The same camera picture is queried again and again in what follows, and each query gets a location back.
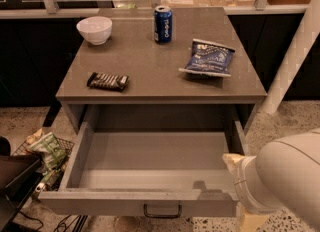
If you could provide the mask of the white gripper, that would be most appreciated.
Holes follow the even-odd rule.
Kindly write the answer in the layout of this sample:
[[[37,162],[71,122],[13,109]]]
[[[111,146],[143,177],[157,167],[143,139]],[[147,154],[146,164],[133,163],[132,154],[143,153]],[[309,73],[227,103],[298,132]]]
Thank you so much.
[[[254,214],[264,215],[278,211],[282,203],[263,184],[256,169],[256,157],[225,153],[223,162],[234,175],[234,187],[242,205]]]

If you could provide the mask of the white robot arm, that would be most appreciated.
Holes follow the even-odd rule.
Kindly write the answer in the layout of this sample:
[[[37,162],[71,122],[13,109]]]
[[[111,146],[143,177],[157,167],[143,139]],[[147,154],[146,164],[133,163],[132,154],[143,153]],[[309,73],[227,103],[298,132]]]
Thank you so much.
[[[266,215],[287,208],[320,230],[320,129],[267,143],[255,156],[225,154],[242,206]]]

